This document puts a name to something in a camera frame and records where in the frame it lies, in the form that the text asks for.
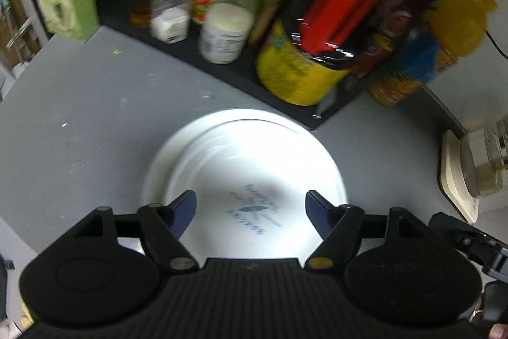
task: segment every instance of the spice jar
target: spice jar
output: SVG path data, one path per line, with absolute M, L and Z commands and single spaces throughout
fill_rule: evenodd
M 152 0 L 151 33 L 167 44 L 187 38 L 191 0 Z
M 214 64 L 228 64 L 240 55 L 261 0 L 215 0 L 208 9 L 199 50 Z

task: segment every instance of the silver screw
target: silver screw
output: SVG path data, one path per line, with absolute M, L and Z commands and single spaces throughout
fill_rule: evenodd
M 175 257 L 169 265 L 173 270 L 189 270 L 194 267 L 194 260 L 189 257 Z

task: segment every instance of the white bowl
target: white bowl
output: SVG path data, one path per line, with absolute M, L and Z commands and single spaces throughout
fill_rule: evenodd
M 182 128 L 154 159 L 142 204 L 171 203 L 187 189 L 197 211 L 180 242 L 202 265 L 208 257 L 296 257 L 321 243 L 305 213 L 317 190 L 347 204 L 332 157 L 304 128 L 259 110 L 226 110 Z

